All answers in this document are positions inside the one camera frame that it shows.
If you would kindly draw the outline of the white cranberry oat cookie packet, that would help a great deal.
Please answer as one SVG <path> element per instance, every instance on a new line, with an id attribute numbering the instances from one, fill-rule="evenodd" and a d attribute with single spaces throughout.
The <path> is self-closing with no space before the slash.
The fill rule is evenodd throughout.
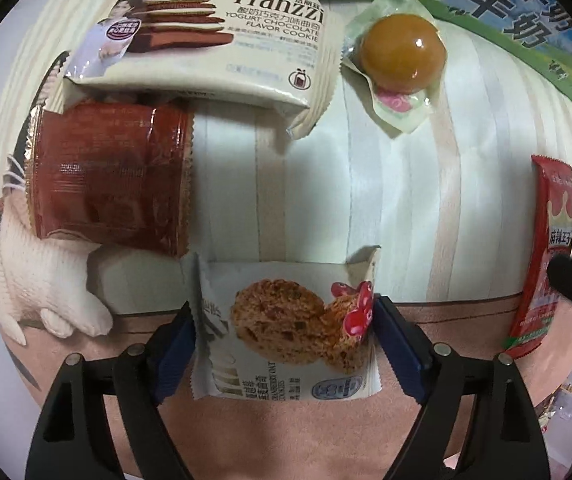
<path id="1" fill-rule="evenodd" d="M 345 401 L 379 393 L 380 249 L 353 263 L 200 261 L 195 398 Z"/>

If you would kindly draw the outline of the dark red snack bag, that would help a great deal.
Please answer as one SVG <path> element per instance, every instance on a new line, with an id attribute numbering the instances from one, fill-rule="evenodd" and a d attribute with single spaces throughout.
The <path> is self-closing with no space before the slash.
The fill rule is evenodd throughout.
<path id="1" fill-rule="evenodd" d="M 25 185 L 34 234 L 181 258 L 189 245 L 194 118 L 185 101 L 36 110 Z"/>

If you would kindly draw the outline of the cat print knitted pillow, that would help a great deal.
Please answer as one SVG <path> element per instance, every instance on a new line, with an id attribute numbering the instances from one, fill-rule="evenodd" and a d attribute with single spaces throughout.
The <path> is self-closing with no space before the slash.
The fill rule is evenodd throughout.
<path id="1" fill-rule="evenodd" d="M 0 331 L 14 366 L 35 390 L 40 389 L 37 379 L 12 350 L 14 346 L 28 348 L 28 328 L 66 339 L 75 333 L 106 336 L 113 326 L 109 309 L 87 290 L 88 257 L 98 246 L 86 240 L 35 236 L 25 197 L 31 126 L 54 94 L 69 57 L 68 51 L 62 51 L 46 70 L 2 174 Z"/>

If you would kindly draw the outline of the red crown snack packet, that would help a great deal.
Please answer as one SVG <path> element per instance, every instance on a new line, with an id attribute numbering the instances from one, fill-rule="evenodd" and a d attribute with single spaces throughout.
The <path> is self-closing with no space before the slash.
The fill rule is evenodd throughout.
<path id="1" fill-rule="evenodd" d="M 548 334 L 559 293 L 548 280 L 553 257 L 570 255 L 572 248 L 572 167 L 566 162 L 533 155 L 536 168 L 536 215 L 532 251 L 518 309 L 504 342 L 513 359 L 538 348 Z"/>

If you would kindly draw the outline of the Franzzi cookie package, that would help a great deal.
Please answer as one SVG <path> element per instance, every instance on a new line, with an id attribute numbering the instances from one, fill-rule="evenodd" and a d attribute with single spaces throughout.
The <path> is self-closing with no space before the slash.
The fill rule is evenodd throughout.
<path id="1" fill-rule="evenodd" d="M 65 75 L 271 108 L 301 139 L 333 99 L 342 36 L 341 17 L 318 0 L 115 0 Z"/>

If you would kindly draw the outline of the striped cream pink blanket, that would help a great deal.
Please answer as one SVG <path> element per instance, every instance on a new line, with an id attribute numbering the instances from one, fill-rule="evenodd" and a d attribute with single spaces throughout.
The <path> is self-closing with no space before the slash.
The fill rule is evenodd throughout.
<path id="1" fill-rule="evenodd" d="M 0 196 L 6 157 L 46 70 L 112 0 L 45 0 L 0 39 Z M 87 290 L 109 309 L 106 336 L 58 339 L 28 328 L 14 346 L 40 385 L 77 351 L 111 358 L 200 299 L 200 261 L 353 263 L 380 249 L 379 292 L 434 339 L 488 358 L 507 336 L 525 283 L 541 154 L 572 167 L 572 100 L 510 52 L 450 22 L 440 99 L 398 133 L 341 70 L 325 115 L 292 140 L 268 110 L 199 105 L 194 125 L 190 253 L 172 260 L 98 246 Z"/>

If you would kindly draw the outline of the braised egg in clear pack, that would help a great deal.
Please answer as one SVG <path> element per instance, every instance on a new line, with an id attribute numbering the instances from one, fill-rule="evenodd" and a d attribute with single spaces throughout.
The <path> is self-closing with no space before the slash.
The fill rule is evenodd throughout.
<path id="1" fill-rule="evenodd" d="M 375 115 L 410 133 L 440 99 L 448 51 L 419 0 L 374 0 L 348 21 L 342 63 L 363 76 Z"/>

